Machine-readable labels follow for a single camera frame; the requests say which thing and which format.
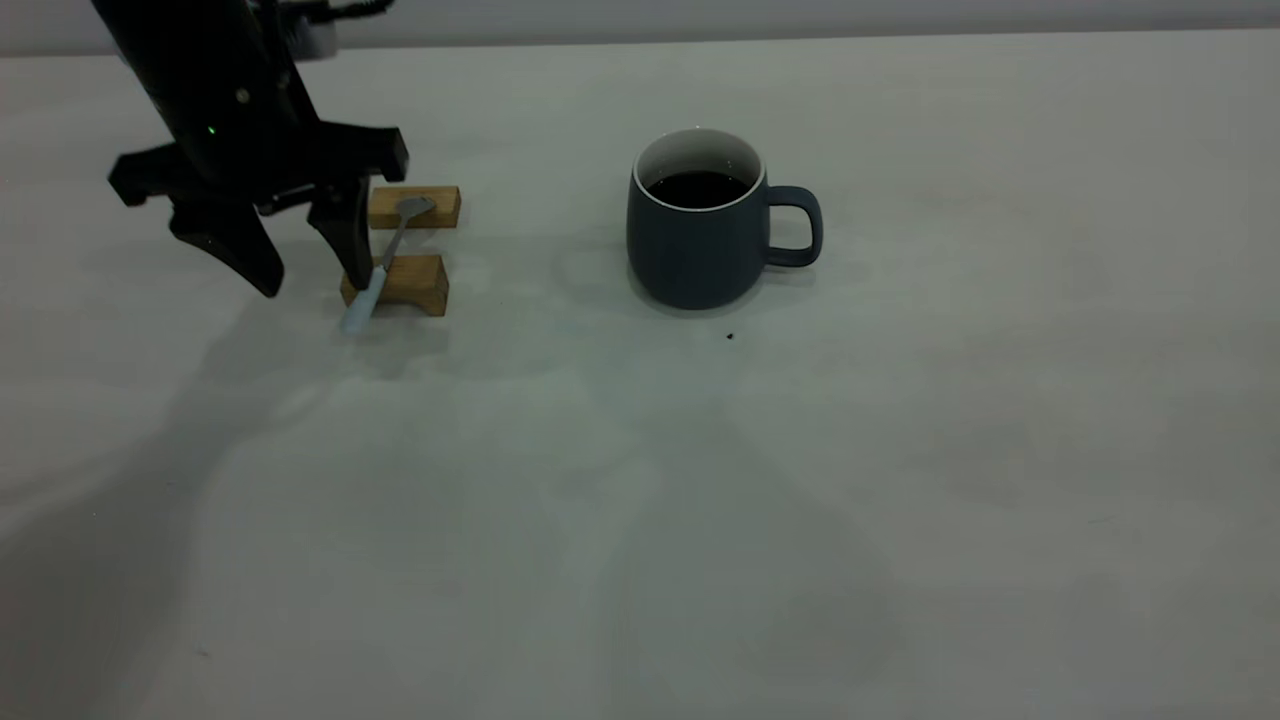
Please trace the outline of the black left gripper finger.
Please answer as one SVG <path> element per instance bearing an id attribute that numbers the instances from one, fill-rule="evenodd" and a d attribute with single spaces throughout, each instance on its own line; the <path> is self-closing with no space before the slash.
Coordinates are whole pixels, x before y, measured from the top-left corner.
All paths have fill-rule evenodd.
<path id="1" fill-rule="evenodd" d="M 314 191 L 307 223 L 328 242 L 347 281 L 366 290 L 372 277 L 369 242 L 369 178 L 344 178 Z"/>
<path id="2" fill-rule="evenodd" d="M 284 265 L 253 206 L 175 200 L 169 224 L 182 242 L 198 249 L 271 299 L 280 291 Z"/>

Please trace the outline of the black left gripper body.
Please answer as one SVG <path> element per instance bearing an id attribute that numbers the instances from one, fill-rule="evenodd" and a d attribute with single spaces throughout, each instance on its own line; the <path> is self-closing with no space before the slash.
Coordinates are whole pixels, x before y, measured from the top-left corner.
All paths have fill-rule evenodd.
<path id="1" fill-rule="evenodd" d="M 172 136 L 115 160 L 108 179 L 128 206 L 168 196 L 274 211 L 311 187 L 402 181 L 408 170 L 396 127 L 321 119 L 288 50 L 123 50 L 120 59 Z"/>

